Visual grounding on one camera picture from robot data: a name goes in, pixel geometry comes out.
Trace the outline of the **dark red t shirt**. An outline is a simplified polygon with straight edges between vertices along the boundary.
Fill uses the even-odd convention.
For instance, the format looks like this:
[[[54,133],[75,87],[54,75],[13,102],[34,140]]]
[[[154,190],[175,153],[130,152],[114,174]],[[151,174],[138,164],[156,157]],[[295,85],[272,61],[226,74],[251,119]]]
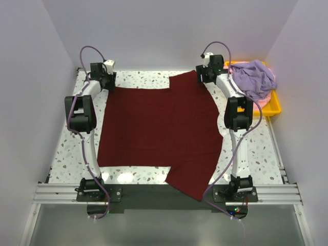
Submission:
[[[202,200],[223,138],[219,110],[195,71],[169,78],[166,89],[117,88],[108,96],[100,167],[169,167],[166,182]]]

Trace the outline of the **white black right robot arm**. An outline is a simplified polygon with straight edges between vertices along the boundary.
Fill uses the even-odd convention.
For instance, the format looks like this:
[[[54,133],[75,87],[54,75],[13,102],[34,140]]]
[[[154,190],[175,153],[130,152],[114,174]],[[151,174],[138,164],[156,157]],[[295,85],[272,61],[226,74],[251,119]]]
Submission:
[[[215,83],[227,99],[223,121],[232,142],[232,171],[228,187],[218,194],[233,201],[241,201],[253,189],[247,143],[247,134],[253,122],[253,101],[237,87],[230,69],[223,68],[222,55],[208,52],[202,54],[201,58],[203,64],[196,67],[198,82]]]

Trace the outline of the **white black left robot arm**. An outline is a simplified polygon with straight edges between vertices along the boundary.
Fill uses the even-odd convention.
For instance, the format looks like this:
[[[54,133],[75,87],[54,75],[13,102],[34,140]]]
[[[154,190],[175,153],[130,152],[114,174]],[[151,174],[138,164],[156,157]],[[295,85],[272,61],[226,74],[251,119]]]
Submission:
[[[76,192],[87,201],[110,201],[96,157],[94,133],[97,117],[93,101],[102,90],[115,89],[114,65],[114,60],[91,64],[91,71],[86,74],[81,89],[64,99],[67,129],[79,137],[80,153],[85,165]]]

